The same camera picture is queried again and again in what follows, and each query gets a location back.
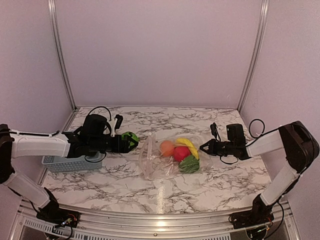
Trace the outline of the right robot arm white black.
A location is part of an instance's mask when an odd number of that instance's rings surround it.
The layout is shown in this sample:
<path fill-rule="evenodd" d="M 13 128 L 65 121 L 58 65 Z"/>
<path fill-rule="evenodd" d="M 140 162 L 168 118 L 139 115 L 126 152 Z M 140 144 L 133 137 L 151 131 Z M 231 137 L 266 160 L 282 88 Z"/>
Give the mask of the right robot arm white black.
<path fill-rule="evenodd" d="M 262 132 L 247 141 L 241 124 L 226 126 L 227 140 L 221 140 L 217 126 L 211 124 L 213 138 L 199 148 L 204 153 L 219 158 L 233 156 L 240 161 L 254 157 L 281 157 L 282 165 L 268 187 L 252 203 L 247 219 L 258 224 L 282 196 L 286 195 L 299 181 L 301 175 L 320 155 L 320 145 L 300 121 L 281 125 Z"/>

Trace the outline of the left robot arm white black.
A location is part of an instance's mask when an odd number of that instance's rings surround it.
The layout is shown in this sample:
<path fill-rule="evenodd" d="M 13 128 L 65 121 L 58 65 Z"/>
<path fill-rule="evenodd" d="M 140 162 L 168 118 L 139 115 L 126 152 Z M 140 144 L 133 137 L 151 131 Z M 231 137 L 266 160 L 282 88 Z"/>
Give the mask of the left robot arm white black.
<path fill-rule="evenodd" d="M 32 133 L 0 126 L 0 183 L 31 201 L 38 212 L 53 223 L 63 219 L 63 211 L 53 194 L 37 186 L 12 166 L 12 159 L 29 156 L 54 156 L 66 159 L 91 157 L 97 153 L 129 153 L 139 144 L 133 133 L 116 134 L 123 117 L 107 119 L 99 114 L 86 116 L 82 126 L 74 131 Z"/>

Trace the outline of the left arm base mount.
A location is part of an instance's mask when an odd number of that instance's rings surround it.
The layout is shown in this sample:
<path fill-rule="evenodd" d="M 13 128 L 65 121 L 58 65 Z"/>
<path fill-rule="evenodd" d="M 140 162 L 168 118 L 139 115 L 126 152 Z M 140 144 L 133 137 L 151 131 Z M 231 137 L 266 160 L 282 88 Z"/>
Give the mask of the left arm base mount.
<path fill-rule="evenodd" d="M 63 226 L 76 228 L 80 213 L 60 208 L 58 201 L 54 197 L 50 197 L 49 203 L 46 206 L 38 208 L 36 217 L 40 220 L 55 224 L 57 228 Z"/>

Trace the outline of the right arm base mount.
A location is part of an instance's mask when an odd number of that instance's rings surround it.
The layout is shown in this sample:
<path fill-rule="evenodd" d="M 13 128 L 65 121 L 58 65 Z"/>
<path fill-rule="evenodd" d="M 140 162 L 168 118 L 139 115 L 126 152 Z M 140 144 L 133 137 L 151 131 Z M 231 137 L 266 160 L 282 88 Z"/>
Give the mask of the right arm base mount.
<path fill-rule="evenodd" d="M 252 202 L 250 210 L 232 213 L 228 220 L 234 229 L 241 229 L 261 225 L 274 220 L 272 205 L 265 205 L 259 196 Z"/>

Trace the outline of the clear zip top bag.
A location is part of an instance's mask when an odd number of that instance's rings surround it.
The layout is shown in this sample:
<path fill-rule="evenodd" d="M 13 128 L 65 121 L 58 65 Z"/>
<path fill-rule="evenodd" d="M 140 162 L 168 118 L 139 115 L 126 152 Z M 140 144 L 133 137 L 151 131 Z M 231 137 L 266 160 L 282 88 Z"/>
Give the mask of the clear zip top bag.
<path fill-rule="evenodd" d="M 200 150 L 200 145 L 203 143 L 203 140 L 199 136 L 181 135 L 157 140 L 156 135 L 154 133 L 150 133 L 146 138 L 146 141 L 143 144 L 138 156 L 138 165 L 146 180 L 151 181 L 155 179 L 174 177 L 179 174 L 188 174 L 180 173 L 180 162 L 174 160 L 173 155 L 170 157 L 164 157 L 160 151 L 160 144 L 166 140 L 172 141 L 175 148 L 178 147 L 176 145 L 176 139 L 178 138 L 189 139 L 198 149 L 199 170 L 190 174 L 209 173 L 213 169 L 213 160 Z"/>

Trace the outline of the light green fake fruit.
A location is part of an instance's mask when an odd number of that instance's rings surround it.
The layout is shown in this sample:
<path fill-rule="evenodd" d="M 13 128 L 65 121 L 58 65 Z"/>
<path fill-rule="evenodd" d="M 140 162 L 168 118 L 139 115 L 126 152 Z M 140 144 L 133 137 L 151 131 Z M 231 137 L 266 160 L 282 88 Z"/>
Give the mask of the light green fake fruit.
<path fill-rule="evenodd" d="M 133 132 L 127 131 L 121 135 L 121 139 L 127 143 L 126 149 L 130 152 L 139 144 L 140 138 Z"/>

